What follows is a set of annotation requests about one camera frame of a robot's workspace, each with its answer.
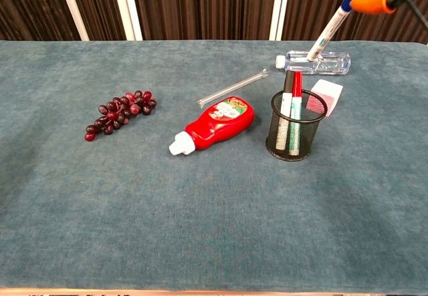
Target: clear bottle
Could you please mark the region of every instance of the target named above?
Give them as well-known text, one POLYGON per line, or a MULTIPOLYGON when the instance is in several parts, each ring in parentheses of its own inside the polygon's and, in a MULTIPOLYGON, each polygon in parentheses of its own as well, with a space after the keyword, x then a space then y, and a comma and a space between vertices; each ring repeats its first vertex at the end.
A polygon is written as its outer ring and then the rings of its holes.
POLYGON ((277 69, 301 71, 303 74, 327 74, 331 76, 347 74, 350 55, 340 52, 323 52, 315 61, 309 61, 307 51, 289 51, 276 57, 277 69))

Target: grape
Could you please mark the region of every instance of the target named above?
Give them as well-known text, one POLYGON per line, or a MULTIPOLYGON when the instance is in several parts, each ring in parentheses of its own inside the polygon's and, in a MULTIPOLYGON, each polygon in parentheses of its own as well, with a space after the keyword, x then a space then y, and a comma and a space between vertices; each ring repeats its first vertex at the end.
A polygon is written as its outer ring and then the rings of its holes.
POLYGON ((136 98, 134 103, 142 106, 144 104, 144 100, 142 98, 136 98))
POLYGON ((118 114, 118 120, 120 123, 123 123, 123 120, 125 120, 125 115, 121 112, 118 114))
POLYGON ((121 97, 120 101, 125 105, 129 106, 129 99, 127 97, 121 97))
POLYGON ((114 102, 107 102, 106 104, 107 109, 109 109, 110 111, 118 111, 118 106, 114 103, 114 102))
POLYGON ((113 98, 113 102, 114 102, 118 107, 120 107, 120 106, 122 105, 122 102, 120 101, 120 98, 118 98, 118 97, 114 97, 114 98, 113 98))
POLYGON ((129 101, 132 101, 132 102, 134 102, 134 101, 135 101, 135 97, 134 97, 134 95, 133 95, 133 94, 131 94, 130 92, 126 92, 126 93, 125 93, 125 97, 127 97, 129 101))
POLYGON ((129 110, 131 111, 131 114, 138 114, 140 112, 140 107, 136 104, 132 104, 129 110))
POLYGON ((120 124, 119 121, 113 121, 113 129, 117 130, 120 129, 122 125, 120 124))
POLYGON ((152 93, 150 91, 145 91, 142 98, 144 101, 149 101, 152 98, 152 93))
POLYGON ((88 132, 90 134, 97 134, 100 132, 100 129, 97 126, 90 124, 89 126, 86 127, 86 132, 88 132))
POLYGON ((99 117, 98 120, 101 120, 104 124, 106 124, 108 122, 108 117, 102 116, 102 117, 99 117))
POLYGON ((155 99, 150 99, 148 102, 147 102, 147 104, 148 104, 148 106, 150 107, 150 108, 154 108, 154 107, 156 107, 156 105, 157 105, 157 102, 156 102, 156 100, 155 99))
POLYGON ((117 120, 118 119, 118 114, 116 112, 109 111, 107 113, 107 118, 110 119, 110 120, 117 120))
POLYGON ((145 116, 148 116, 149 114, 152 113, 151 108, 148 105, 143 105, 142 107, 142 114, 144 114, 145 116))
POLYGON ((100 119, 95 120, 95 122, 94 122, 94 125, 97 126, 97 127, 99 127, 99 129, 101 129, 102 127, 104 127, 105 124, 106 123, 104 121, 100 120, 100 119))
POLYGON ((106 114, 108 113, 108 109, 107 109, 107 107, 106 107, 106 106, 103 106, 103 105, 98 106, 98 111, 99 111, 101 114, 104 114, 104 115, 106 115, 106 114))
POLYGON ((96 134, 93 132, 86 132, 85 134, 85 140, 86 141, 92 141, 93 139, 95 139, 96 134))
POLYGON ((104 134, 109 135, 113 133, 113 126, 112 124, 108 124, 104 127, 104 134))

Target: table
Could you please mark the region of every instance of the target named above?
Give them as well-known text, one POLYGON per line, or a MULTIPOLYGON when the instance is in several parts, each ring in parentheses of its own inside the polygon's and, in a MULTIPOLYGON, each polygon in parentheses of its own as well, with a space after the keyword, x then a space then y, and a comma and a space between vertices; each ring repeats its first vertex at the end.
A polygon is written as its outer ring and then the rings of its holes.
POLYGON ((428 293, 428 48, 332 42, 352 56, 312 152, 265 148, 278 54, 310 41, 0 41, 0 287, 428 293), (253 125, 189 156, 168 151, 235 92, 253 125), (151 90, 151 116, 84 141, 97 106, 151 90))

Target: black pen cup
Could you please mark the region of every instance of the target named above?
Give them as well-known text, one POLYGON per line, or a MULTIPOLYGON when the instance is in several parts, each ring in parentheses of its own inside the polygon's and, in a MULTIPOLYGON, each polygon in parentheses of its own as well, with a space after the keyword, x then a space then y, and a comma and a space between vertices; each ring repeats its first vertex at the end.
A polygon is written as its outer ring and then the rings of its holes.
POLYGON ((327 114, 327 104, 319 95, 302 90, 300 118, 293 119, 289 117, 293 109, 284 111, 283 108, 284 114, 281 113, 282 102, 283 91, 280 91, 271 101, 273 113, 266 148, 281 160, 305 159, 310 153, 318 125, 327 114))

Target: red squeeze bottle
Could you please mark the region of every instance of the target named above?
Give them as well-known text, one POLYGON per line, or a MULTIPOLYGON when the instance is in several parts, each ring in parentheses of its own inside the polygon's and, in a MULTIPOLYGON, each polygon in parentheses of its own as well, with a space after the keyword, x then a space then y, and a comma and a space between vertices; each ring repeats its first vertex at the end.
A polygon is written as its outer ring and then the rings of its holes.
POLYGON ((171 154, 190 154, 230 139, 248 128, 254 120, 253 108, 241 98, 232 96, 206 109, 185 131, 175 136, 169 146, 171 154))

